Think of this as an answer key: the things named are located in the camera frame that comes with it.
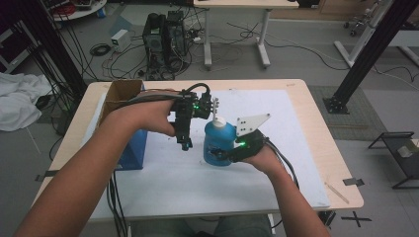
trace human hand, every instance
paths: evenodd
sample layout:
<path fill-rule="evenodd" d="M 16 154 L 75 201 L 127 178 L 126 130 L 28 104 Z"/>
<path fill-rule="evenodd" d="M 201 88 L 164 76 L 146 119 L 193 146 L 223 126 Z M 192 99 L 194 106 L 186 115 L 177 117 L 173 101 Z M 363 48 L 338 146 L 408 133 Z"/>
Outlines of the human hand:
<path fill-rule="evenodd" d="M 161 94 L 162 92 L 178 94 L 173 90 L 167 89 L 166 91 L 141 92 L 141 96 Z M 113 111 L 112 114 L 116 114 L 132 131 L 145 129 L 174 136 L 175 128 L 167 119 L 172 105 L 173 100 L 144 102 L 122 107 Z"/>
<path fill-rule="evenodd" d="M 243 162 L 253 165 L 257 170 L 265 173 L 267 176 L 278 174 L 279 171 L 284 170 L 284 166 L 278 160 L 274 151 L 267 145 L 262 147 L 258 154 L 246 158 Z"/>

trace human arm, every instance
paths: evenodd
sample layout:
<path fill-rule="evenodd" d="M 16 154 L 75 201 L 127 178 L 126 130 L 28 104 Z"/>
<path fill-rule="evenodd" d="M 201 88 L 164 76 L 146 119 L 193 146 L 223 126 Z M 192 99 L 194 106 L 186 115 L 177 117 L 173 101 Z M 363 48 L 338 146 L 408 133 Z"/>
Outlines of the human arm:
<path fill-rule="evenodd" d="M 16 236 L 77 236 L 95 209 L 127 142 L 138 129 L 173 136 L 172 101 L 150 102 L 110 113 L 92 138 L 42 192 Z"/>
<path fill-rule="evenodd" d="M 265 173 L 277 196 L 287 236 L 330 236 L 270 147 L 244 160 Z"/>

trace bottle cap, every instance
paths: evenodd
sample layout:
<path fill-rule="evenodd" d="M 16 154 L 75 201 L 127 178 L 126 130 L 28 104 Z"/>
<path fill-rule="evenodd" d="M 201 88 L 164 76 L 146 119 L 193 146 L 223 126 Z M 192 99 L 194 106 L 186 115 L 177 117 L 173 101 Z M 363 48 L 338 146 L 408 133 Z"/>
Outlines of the bottle cap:
<path fill-rule="evenodd" d="M 215 126 L 217 128 L 223 128 L 227 124 L 227 121 L 225 121 L 225 119 L 223 117 L 217 116 L 217 117 L 213 118 L 212 124 L 213 124 L 213 126 Z"/>

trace plastic bottle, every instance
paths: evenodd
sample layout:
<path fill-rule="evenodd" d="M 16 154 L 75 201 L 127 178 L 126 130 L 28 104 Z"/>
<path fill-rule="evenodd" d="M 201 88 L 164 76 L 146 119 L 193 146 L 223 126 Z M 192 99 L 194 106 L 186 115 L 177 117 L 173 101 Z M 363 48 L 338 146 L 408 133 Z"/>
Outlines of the plastic bottle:
<path fill-rule="evenodd" d="M 211 151 L 233 149 L 236 138 L 235 127 L 222 117 L 214 117 L 212 121 L 207 123 L 205 131 L 204 159 L 206 162 L 214 166 L 230 165 L 229 160 L 219 160 Z"/>

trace blue box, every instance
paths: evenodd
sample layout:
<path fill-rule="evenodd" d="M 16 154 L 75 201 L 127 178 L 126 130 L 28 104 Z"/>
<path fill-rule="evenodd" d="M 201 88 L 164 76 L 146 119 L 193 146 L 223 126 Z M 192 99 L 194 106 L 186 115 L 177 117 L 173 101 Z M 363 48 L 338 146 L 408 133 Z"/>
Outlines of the blue box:
<path fill-rule="evenodd" d="M 142 170 L 147 130 L 136 131 L 123 152 L 115 170 Z"/>
<path fill-rule="evenodd" d="M 102 107 L 99 124 L 104 121 L 110 112 L 119 108 L 120 105 L 122 105 L 127 100 L 138 95 L 141 90 L 144 90 L 144 84 L 142 83 L 142 80 L 125 79 L 113 81 Z M 146 141 L 147 131 L 136 131 L 126 145 L 126 148 L 123 151 L 123 154 L 115 170 L 141 170 Z"/>

